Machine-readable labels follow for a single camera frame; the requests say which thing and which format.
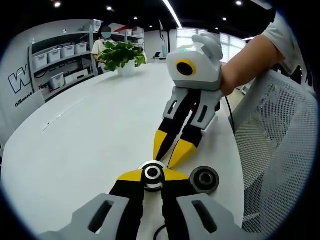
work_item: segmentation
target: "camera lens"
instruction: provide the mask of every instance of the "camera lens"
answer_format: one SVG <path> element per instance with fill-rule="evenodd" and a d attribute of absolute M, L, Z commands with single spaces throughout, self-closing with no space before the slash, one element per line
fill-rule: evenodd
<path fill-rule="evenodd" d="M 192 67 L 185 62 L 178 63 L 176 69 L 184 76 L 191 76 L 194 73 Z"/>

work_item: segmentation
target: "white shirt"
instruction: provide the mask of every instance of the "white shirt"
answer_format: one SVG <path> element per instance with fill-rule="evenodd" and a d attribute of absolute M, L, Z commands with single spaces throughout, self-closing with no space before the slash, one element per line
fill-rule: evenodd
<path fill-rule="evenodd" d="M 310 87 L 306 82 L 307 67 L 302 57 L 298 41 L 285 19 L 278 12 L 275 14 L 274 22 L 270 23 L 262 34 L 265 35 L 284 56 L 285 60 L 281 62 L 281 65 L 288 74 L 293 74 L 300 65 L 302 71 L 301 85 L 315 95 L 313 87 Z"/>
<path fill-rule="evenodd" d="M 106 49 L 105 42 L 106 41 L 102 39 L 98 39 L 97 41 L 95 41 L 93 44 L 91 54 L 99 55 L 101 52 L 103 52 Z"/>
<path fill-rule="evenodd" d="M 99 54 L 106 49 L 106 46 L 105 46 L 106 42 L 112 42 L 112 41 L 108 41 L 108 40 L 105 41 L 103 39 L 98 39 L 97 41 L 95 41 L 92 47 L 91 54 L 97 54 L 99 56 Z M 106 72 L 105 67 L 106 67 L 106 64 L 102 62 L 98 63 L 98 68 L 101 68 L 104 73 Z"/>

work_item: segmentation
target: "potted plant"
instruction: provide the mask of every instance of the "potted plant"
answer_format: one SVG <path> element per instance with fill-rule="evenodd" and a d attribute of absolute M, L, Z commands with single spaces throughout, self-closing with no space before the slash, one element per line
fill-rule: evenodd
<path fill-rule="evenodd" d="M 118 69 L 122 77 L 130 76 L 135 71 L 135 63 L 140 66 L 146 64 L 142 48 L 132 43 L 105 43 L 106 49 L 101 52 L 99 60 L 105 62 L 105 70 L 114 72 Z"/>

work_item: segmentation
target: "gray mesh chair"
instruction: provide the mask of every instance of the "gray mesh chair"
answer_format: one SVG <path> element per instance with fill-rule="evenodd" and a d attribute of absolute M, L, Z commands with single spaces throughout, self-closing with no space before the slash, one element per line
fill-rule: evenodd
<path fill-rule="evenodd" d="M 313 166 L 317 101 L 270 70 L 254 81 L 233 118 L 244 178 L 242 228 L 269 236 L 295 206 Z"/>

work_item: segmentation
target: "black cable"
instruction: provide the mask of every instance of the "black cable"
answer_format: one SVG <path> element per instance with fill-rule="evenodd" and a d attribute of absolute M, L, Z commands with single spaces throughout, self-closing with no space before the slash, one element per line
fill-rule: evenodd
<path fill-rule="evenodd" d="M 153 240 L 157 240 L 157 237 L 159 235 L 159 233 L 165 229 L 167 226 L 166 225 L 162 225 L 161 227 L 158 228 L 157 231 L 155 231 L 154 235 L 153 235 Z"/>
<path fill-rule="evenodd" d="M 233 131 L 233 134 L 235 134 L 236 129 L 235 129 L 234 116 L 232 115 L 231 107 L 230 107 L 230 104 L 229 104 L 229 101 L 228 101 L 227 96 L 224 96 L 224 97 L 225 97 L 226 103 L 228 104 L 228 107 L 229 107 L 229 112 L 230 112 L 230 117 L 231 117 L 231 123 L 232 123 L 232 131 Z"/>

